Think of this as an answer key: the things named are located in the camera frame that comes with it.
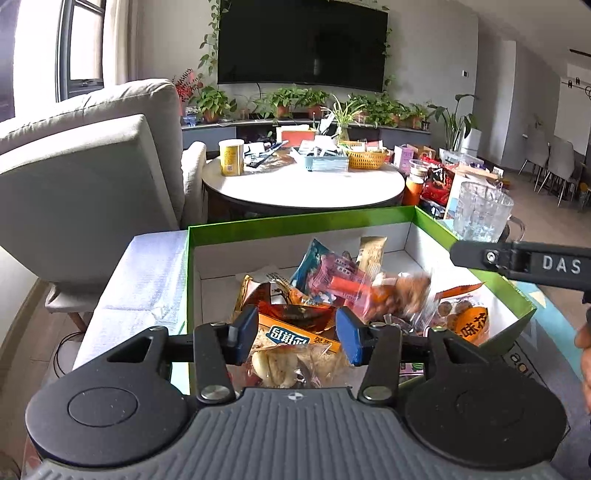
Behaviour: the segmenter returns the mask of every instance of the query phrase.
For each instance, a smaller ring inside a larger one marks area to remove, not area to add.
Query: red snack bag
[[[336,309],[330,305],[309,307],[303,305],[258,304],[259,313],[317,335],[335,326]]]

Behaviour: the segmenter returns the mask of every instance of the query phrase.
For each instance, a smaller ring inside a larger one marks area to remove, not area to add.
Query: flower pot
[[[275,111],[275,117],[283,118],[286,116],[290,116],[290,108],[288,106],[279,105]]]
[[[308,118],[310,120],[319,120],[320,118],[322,118],[322,107],[320,105],[309,106]]]
[[[411,127],[413,130],[420,130],[421,129],[421,122],[422,122],[421,117],[419,117],[419,116],[411,117],[410,121],[411,121]]]
[[[365,123],[365,119],[366,119],[367,117],[368,117],[368,113],[367,113],[367,112],[361,112],[361,113],[359,113],[359,114],[357,114],[357,115],[355,116],[354,120],[355,120],[357,123],[364,124],[364,123]]]
[[[215,122],[217,122],[218,120],[220,120],[220,116],[218,113],[214,113],[211,110],[205,110],[203,112],[203,119],[208,123],[208,124],[214,124]]]

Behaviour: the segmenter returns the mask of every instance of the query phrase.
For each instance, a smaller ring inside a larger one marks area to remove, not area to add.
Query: person's hand
[[[581,328],[574,339],[577,348],[583,349],[581,356],[581,372],[583,372],[583,394],[587,409],[591,411],[591,330],[589,325]]]

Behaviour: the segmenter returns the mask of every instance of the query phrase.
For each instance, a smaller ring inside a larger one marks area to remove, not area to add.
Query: clear glass cup
[[[453,229],[463,240],[498,242],[513,205],[502,190],[465,181],[460,187]]]

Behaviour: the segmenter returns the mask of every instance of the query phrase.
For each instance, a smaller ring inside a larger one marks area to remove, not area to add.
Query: television
[[[380,92],[387,12],[337,0],[232,0],[220,19],[218,83]]]

